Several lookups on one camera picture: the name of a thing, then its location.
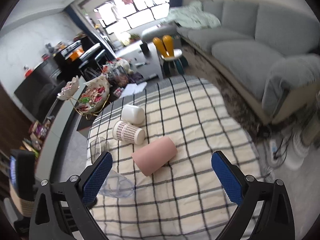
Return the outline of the pink plastic cup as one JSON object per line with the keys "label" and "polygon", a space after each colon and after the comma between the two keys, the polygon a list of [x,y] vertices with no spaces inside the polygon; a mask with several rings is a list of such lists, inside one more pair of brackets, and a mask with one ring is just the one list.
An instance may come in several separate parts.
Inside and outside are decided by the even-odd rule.
{"label": "pink plastic cup", "polygon": [[150,176],[177,154],[177,148],[169,137],[161,137],[133,152],[132,159],[144,176]]}

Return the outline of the plain white plastic cup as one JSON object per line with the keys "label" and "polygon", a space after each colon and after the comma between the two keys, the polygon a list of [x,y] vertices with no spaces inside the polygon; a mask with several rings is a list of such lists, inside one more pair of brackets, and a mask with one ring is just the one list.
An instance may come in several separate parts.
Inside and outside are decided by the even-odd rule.
{"label": "plain white plastic cup", "polygon": [[121,111],[121,119],[133,125],[139,125],[145,120],[144,109],[135,105],[125,105]]}

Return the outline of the two-tier snack bowl stand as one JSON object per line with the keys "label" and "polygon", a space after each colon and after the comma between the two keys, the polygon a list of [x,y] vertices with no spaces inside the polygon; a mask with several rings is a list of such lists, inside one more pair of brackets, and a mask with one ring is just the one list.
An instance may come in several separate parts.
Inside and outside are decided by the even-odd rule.
{"label": "two-tier snack bowl stand", "polygon": [[78,76],[73,77],[57,94],[57,99],[69,100],[76,113],[85,116],[88,120],[91,116],[98,116],[106,106],[110,97],[110,84],[105,76],[100,75],[85,82],[84,85],[85,91],[80,95],[80,98],[76,99],[74,95],[80,89],[80,81]]}

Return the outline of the grey sectional sofa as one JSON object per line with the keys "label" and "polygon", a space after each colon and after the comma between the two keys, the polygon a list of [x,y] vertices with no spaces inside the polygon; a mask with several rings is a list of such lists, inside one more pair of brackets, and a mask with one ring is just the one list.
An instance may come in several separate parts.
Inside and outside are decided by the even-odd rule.
{"label": "grey sectional sofa", "polygon": [[161,23],[142,42],[179,35],[245,99],[263,124],[278,124],[312,104],[319,91],[319,21],[270,2],[202,0],[216,28]]}

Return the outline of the black upright piano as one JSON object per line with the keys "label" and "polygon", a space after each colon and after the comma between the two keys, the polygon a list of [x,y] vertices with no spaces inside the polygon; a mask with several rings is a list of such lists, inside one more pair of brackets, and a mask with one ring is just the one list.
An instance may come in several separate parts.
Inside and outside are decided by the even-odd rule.
{"label": "black upright piano", "polygon": [[87,37],[83,37],[66,48],[54,54],[60,74],[59,80],[70,81],[73,77],[83,77],[89,81],[102,73],[103,63],[106,62],[106,50],[100,43],[93,44]]}

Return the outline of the light green blanket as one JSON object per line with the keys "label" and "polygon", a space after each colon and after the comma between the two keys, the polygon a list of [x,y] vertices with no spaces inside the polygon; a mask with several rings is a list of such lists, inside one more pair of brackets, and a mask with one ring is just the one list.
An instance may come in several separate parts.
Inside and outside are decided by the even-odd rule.
{"label": "light green blanket", "polygon": [[175,23],[188,29],[216,28],[221,25],[215,15],[204,12],[203,4],[199,0],[192,1],[183,7],[170,8],[162,23]]}

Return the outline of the glass jar of nuts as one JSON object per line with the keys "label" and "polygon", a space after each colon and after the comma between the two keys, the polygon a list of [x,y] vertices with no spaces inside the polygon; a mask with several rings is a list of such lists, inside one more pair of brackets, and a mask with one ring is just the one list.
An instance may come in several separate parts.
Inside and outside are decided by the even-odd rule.
{"label": "glass jar of nuts", "polygon": [[113,67],[111,70],[111,77],[118,87],[125,88],[129,83],[128,75],[122,66]]}

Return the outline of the white paper sheets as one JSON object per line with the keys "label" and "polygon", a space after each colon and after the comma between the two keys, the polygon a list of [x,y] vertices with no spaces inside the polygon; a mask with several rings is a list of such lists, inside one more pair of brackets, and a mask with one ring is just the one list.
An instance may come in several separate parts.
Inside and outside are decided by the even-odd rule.
{"label": "white paper sheets", "polygon": [[120,98],[141,93],[146,88],[147,84],[147,82],[143,82],[138,85],[136,83],[128,83],[122,91]]}

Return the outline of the black coffee table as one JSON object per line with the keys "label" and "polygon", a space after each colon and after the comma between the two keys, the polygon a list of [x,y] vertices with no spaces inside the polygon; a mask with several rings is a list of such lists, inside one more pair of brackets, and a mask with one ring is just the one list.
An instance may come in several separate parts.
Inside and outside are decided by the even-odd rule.
{"label": "black coffee table", "polygon": [[[131,69],[134,72],[139,72],[142,74],[144,78],[155,76],[151,81],[147,81],[147,87],[150,87],[154,83],[161,81],[164,79],[163,70],[160,64],[159,56],[157,54],[156,47],[152,42],[146,43],[148,45],[149,51],[147,53],[143,53],[140,45],[144,45],[141,41],[136,42],[128,47],[118,51],[116,53],[117,57],[124,58],[131,63]],[[141,66],[137,66],[138,63],[147,63]],[[113,94],[115,88],[111,88],[111,95],[105,105],[108,106],[113,101],[117,100],[117,97]],[[89,130],[93,125],[93,121],[96,119],[97,116],[92,116],[89,120],[86,117],[81,117],[80,122],[77,127],[77,132],[83,135],[86,139],[89,135]]]}

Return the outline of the black remote control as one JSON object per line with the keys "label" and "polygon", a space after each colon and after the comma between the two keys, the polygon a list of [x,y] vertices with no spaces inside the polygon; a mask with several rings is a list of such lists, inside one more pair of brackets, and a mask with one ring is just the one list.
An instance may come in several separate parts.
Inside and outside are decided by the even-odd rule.
{"label": "black remote control", "polygon": [[154,80],[154,79],[157,79],[158,78],[158,75],[157,74],[152,74],[148,77],[145,77],[143,79],[140,79],[136,82],[136,84],[140,84],[140,83],[144,83],[144,82],[148,82],[148,81],[151,81],[151,80]]}

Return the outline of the patterned white paper cup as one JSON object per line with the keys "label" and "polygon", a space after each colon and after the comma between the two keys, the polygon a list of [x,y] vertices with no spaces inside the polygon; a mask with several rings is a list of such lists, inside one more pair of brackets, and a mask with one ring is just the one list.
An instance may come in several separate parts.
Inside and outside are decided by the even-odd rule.
{"label": "patterned white paper cup", "polygon": [[118,141],[125,141],[141,145],[145,140],[145,131],[124,120],[118,120],[113,127],[113,138]]}

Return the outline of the clear plastic measuring bottle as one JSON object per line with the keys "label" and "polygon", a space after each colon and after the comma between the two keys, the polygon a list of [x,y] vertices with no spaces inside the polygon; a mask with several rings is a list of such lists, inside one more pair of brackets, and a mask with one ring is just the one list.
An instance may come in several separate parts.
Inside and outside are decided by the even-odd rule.
{"label": "clear plastic measuring bottle", "polygon": [[99,194],[112,198],[129,198],[134,192],[133,183],[125,176],[111,170],[106,177]]}

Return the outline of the blue window curtain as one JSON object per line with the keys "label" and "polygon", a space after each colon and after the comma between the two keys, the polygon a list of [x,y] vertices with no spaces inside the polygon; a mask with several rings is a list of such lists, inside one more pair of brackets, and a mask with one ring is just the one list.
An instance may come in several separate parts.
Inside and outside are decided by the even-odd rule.
{"label": "blue window curtain", "polygon": [[94,43],[100,43],[109,60],[115,60],[116,55],[109,44],[99,35],[93,25],[85,18],[82,12],[74,5],[65,7],[64,12],[72,19],[72,21],[81,29]]}

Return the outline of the white low tv cabinet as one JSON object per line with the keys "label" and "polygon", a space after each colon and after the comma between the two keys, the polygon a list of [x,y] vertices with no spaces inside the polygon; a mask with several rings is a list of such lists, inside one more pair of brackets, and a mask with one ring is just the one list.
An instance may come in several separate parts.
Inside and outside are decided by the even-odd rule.
{"label": "white low tv cabinet", "polygon": [[43,143],[41,153],[38,158],[37,167],[35,170],[35,178],[39,181],[44,179],[50,180],[52,168],[56,159],[59,156],[58,148],[64,130],[67,129],[67,122],[70,116],[75,112],[70,100],[56,99],[54,107],[59,107],[52,125],[47,133],[46,139]]}

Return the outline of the square grey glass cup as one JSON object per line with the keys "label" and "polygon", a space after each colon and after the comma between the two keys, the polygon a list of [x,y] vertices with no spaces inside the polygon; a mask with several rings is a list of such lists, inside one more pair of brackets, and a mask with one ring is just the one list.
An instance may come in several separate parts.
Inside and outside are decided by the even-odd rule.
{"label": "square grey glass cup", "polygon": [[99,158],[99,156],[109,150],[109,142],[104,137],[98,137],[90,143],[91,162]]}

